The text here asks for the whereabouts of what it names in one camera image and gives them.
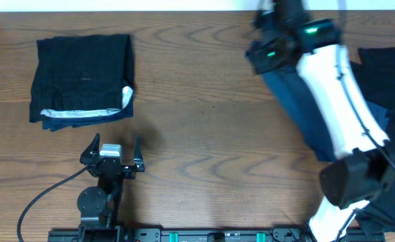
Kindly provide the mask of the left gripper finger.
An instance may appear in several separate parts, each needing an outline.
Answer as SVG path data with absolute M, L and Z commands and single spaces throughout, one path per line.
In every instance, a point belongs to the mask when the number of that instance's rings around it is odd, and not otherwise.
M 133 161 L 136 166 L 143 166 L 143 156 L 141 152 L 141 144 L 139 136 L 135 137 Z
M 100 134 L 97 133 L 93 138 L 92 142 L 82 152 L 81 158 L 92 158 L 94 153 L 98 153 L 100 148 Z

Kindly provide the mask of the blue denim shorts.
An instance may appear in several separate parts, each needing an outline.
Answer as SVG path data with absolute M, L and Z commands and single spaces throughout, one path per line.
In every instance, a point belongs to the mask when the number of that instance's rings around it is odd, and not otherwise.
M 389 139 L 359 89 L 344 46 L 319 48 L 262 79 L 321 161 L 336 162 L 356 148 L 374 150 Z

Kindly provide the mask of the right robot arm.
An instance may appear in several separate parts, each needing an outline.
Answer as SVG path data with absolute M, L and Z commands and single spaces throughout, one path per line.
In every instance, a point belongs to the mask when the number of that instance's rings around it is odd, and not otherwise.
M 395 142 L 380 128 L 353 76 L 341 27 L 314 20 L 301 1 L 260 1 L 253 21 L 262 38 L 246 56 L 272 88 L 311 147 L 333 164 L 319 175 L 323 199 L 302 241 L 383 241 L 383 230 L 349 225 L 395 182 Z

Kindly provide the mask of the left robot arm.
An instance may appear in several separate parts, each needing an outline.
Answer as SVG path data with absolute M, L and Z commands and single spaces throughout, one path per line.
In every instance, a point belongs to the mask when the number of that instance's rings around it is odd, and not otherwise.
M 80 163 L 98 179 L 96 186 L 84 189 L 77 207 L 81 213 L 79 241 L 133 241 L 132 230 L 118 222 L 119 205 L 123 183 L 135 179 L 138 172 L 145 171 L 140 138 L 135 138 L 132 165 L 122 164 L 122 147 L 100 144 L 100 135 L 82 152 Z

